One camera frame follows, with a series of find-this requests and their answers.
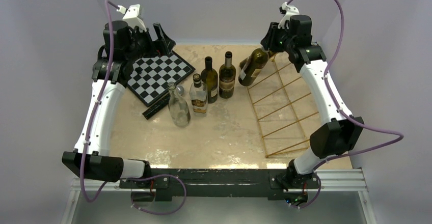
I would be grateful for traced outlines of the green wine bottle dark label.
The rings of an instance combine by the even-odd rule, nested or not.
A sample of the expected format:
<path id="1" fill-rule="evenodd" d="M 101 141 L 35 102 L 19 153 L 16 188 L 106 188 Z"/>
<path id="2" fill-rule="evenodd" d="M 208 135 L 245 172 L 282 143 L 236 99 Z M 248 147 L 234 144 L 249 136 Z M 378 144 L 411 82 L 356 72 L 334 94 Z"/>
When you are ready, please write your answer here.
<path id="1" fill-rule="evenodd" d="M 253 50 L 252 53 L 239 64 L 239 83 L 245 87 L 252 85 L 269 59 L 276 54 L 276 52 L 266 51 L 263 48 L 256 48 Z"/>

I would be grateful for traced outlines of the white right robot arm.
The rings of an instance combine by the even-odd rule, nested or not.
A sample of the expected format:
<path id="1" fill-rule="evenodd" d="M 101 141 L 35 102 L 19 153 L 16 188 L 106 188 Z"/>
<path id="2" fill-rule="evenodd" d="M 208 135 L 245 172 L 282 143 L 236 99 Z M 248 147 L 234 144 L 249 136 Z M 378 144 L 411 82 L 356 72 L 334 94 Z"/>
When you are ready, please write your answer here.
<path id="1" fill-rule="evenodd" d="M 337 102 L 337 92 L 329 92 L 334 87 L 329 72 L 329 64 L 323 49 L 312 42 L 312 20 L 307 15 L 293 15 L 279 26 L 271 22 L 261 45 L 267 51 L 288 53 L 289 61 L 306 82 L 314 98 L 321 126 L 309 137 L 309 149 L 292 160 L 284 180 L 293 187 L 305 182 L 318 165 L 334 156 L 351 151 L 356 145 L 363 123 L 361 117 L 354 117 L 343 104 Z"/>

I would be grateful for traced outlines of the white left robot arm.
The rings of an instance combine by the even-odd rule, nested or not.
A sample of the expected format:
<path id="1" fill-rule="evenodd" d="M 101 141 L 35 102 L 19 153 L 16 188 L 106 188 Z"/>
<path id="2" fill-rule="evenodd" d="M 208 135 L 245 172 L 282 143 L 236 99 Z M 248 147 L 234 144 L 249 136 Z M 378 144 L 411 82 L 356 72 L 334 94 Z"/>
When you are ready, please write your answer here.
<path id="1" fill-rule="evenodd" d="M 71 152 L 65 151 L 62 163 L 83 179 L 116 182 L 132 178 L 145 188 L 152 181 L 149 162 L 110 156 L 111 130 L 116 111 L 133 72 L 133 63 L 141 58 L 169 55 L 175 41 L 153 24 L 157 39 L 149 30 L 131 27 L 123 20 L 106 23 L 104 44 L 99 48 L 92 67 L 92 98 L 83 130 Z"/>

